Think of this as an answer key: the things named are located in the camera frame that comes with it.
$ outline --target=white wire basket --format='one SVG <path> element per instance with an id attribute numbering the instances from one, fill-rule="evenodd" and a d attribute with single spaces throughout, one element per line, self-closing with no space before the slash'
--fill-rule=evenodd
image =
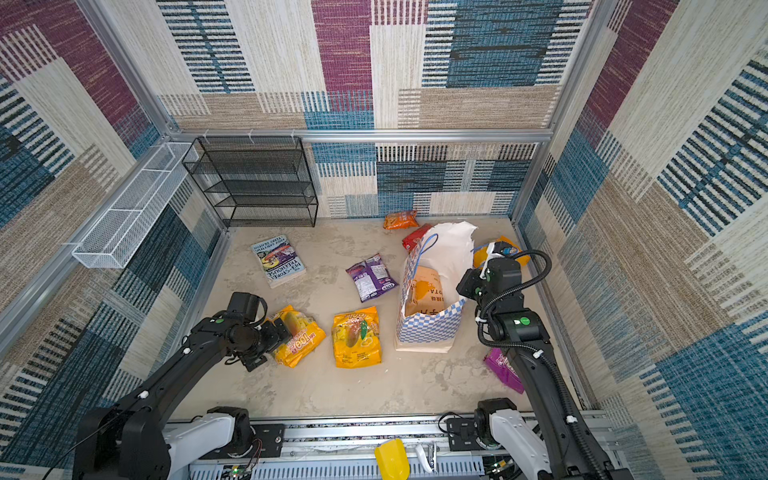
<path id="1" fill-rule="evenodd" d="M 191 144 L 160 147 L 122 194 L 85 234 L 72 256 L 87 268 L 125 268 L 196 161 Z"/>

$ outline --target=black wire mesh shelf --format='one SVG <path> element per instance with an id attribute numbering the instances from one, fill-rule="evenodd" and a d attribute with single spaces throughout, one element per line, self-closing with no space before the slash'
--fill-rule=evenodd
<path id="1" fill-rule="evenodd" d="M 184 167 L 228 227 L 314 227 L 317 193 L 301 139 L 199 137 Z"/>

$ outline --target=book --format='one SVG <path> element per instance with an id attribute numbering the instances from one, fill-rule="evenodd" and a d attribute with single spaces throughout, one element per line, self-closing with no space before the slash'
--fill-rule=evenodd
<path id="1" fill-rule="evenodd" d="M 261 267 L 270 288 L 306 273 L 304 264 L 285 235 L 255 243 L 250 249 L 261 260 Z"/>

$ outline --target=yellow scoop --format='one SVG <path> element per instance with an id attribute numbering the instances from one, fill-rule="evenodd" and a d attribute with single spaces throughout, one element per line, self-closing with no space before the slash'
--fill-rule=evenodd
<path id="1" fill-rule="evenodd" d="M 401 439 L 390 440 L 376 447 L 374 453 L 382 480 L 406 480 L 411 475 L 411 465 Z"/>

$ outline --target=purple snack bag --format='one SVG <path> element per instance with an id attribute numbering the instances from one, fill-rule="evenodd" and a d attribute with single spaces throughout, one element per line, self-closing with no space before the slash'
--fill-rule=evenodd
<path id="1" fill-rule="evenodd" d="M 507 356 L 502 353 L 501 349 L 491 349 L 488 355 L 485 356 L 485 364 L 493 370 L 499 380 L 501 380 L 506 386 L 515 390 L 517 393 L 523 393 L 525 388 L 522 382 L 518 378 L 512 366 L 509 365 Z"/>
<path id="2" fill-rule="evenodd" d="M 378 253 L 368 260 L 352 265 L 346 272 L 354 280 L 361 302 L 381 296 L 397 286 Z"/>

